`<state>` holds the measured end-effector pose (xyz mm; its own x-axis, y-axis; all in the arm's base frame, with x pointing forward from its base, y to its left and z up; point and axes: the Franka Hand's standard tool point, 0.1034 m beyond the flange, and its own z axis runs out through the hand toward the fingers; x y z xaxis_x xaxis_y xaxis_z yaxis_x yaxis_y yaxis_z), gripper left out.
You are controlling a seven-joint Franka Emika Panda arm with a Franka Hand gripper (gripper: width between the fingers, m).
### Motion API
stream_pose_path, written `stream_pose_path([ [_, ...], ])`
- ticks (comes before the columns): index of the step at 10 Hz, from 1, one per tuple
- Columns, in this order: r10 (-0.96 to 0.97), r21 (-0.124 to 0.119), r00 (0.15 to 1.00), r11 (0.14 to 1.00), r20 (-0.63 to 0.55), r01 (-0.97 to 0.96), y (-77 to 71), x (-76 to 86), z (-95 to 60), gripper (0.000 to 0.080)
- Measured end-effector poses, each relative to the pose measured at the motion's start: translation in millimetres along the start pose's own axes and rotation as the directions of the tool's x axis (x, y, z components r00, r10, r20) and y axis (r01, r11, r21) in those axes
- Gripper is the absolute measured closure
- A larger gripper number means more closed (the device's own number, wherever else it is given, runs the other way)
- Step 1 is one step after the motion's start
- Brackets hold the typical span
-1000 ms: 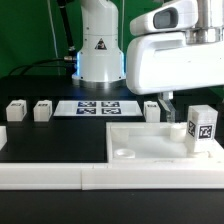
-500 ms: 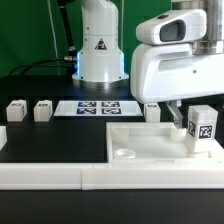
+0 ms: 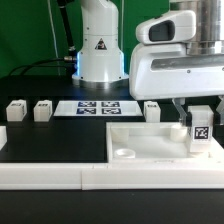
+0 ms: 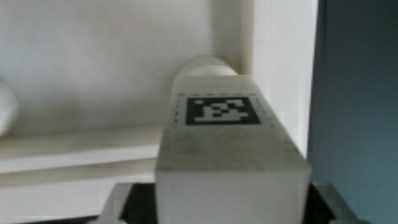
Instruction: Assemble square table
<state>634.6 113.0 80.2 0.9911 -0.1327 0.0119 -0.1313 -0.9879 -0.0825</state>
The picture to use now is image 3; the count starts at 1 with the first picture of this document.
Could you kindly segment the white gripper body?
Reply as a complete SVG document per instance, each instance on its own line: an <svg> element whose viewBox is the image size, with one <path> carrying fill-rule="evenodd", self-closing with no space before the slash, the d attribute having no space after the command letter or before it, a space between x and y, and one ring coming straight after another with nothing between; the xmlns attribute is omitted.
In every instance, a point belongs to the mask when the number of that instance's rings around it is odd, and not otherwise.
<svg viewBox="0 0 224 224"><path fill-rule="evenodd" d="M136 27L139 44L129 70L130 94L137 100L224 95L224 55L190 56L196 34L191 10L169 11Z"/></svg>

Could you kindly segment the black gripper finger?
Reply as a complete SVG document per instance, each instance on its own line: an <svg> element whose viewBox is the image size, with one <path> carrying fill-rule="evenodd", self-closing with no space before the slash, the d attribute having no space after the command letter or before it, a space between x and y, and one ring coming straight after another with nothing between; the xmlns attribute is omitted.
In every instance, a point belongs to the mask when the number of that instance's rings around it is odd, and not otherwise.
<svg viewBox="0 0 224 224"><path fill-rule="evenodd" d="M184 98L174 98L172 100L177 112L179 113L179 122L186 127L192 125L192 115L190 112L185 110L185 99Z"/></svg>
<svg viewBox="0 0 224 224"><path fill-rule="evenodd" d="M215 124L224 125L224 95L219 97L220 102L215 111Z"/></svg>

